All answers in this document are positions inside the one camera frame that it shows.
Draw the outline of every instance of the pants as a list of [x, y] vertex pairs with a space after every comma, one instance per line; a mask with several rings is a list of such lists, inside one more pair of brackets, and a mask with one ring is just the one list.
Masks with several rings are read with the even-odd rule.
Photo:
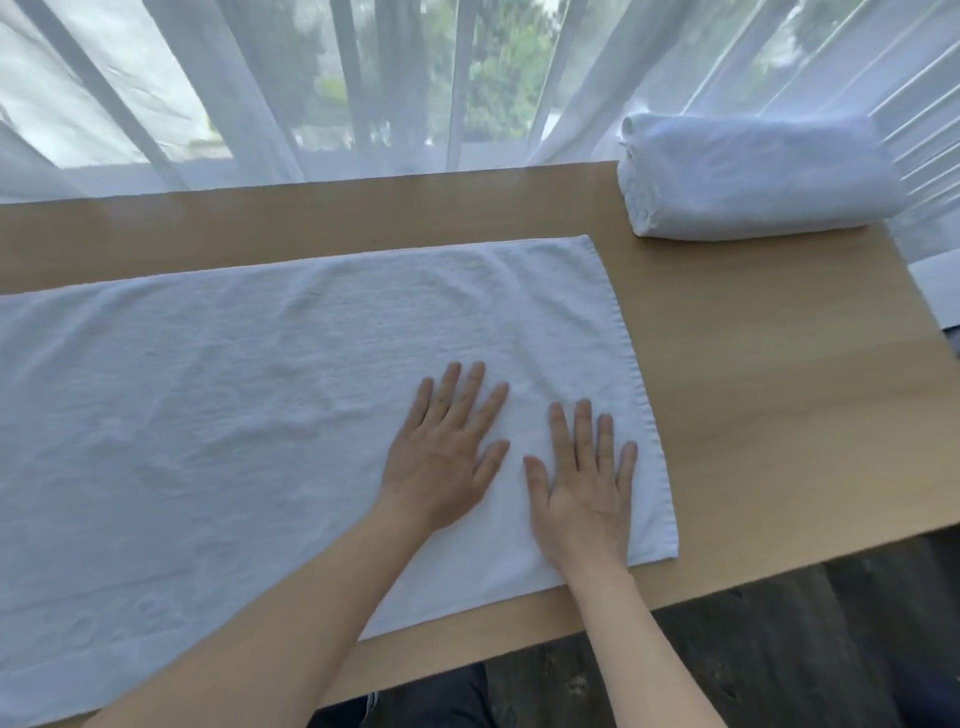
[[[398, 688], [391, 698], [390, 725], [496, 728], [483, 663], [425, 677]], [[366, 714], [364, 695], [317, 711], [307, 728], [358, 728]]]

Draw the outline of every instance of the rolled white towel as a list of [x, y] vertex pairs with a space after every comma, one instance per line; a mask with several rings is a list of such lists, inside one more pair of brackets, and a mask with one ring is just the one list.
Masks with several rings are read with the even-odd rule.
[[637, 235], [735, 240], [852, 228], [907, 207], [867, 117], [636, 114], [622, 136], [617, 178]]

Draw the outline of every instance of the table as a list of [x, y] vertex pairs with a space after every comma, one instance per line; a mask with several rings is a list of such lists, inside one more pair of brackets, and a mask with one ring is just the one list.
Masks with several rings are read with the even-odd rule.
[[[651, 607], [960, 522], [960, 368], [881, 226], [638, 240], [612, 163], [0, 206], [0, 292], [589, 234], [653, 404], [681, 536]], [[564, 588], [357, 645], [326, 700], [582, 628]]]

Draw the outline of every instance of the white towel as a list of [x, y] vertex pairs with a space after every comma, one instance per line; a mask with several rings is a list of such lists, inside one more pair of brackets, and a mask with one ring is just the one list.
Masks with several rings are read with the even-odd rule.
[[327, 546], [372, 503], [420, 379], [455, 358], [487, 361], [488, 392], [510, 381], [490, 439], [513, 447], [366, 637], [560, 583], [521, 463], [552, 463], [552, 400], [591, 397], [639, 442], [630, 563], [676, 556], [650, 404], [589, 238], [0, 297], [0, 726], [109, 702]]
[[866, 117], [779, 121], [636, 114], [620, 191], [637, 235], [737, 240], [852, 228], [907, 207]]

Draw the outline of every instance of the white curtain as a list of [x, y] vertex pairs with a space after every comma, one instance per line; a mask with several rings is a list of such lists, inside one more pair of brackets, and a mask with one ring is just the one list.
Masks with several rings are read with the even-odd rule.
[[960, 0], [0, 0], [0, 201], [616, 158], [625, 113], [870, 113], [960, 248]]

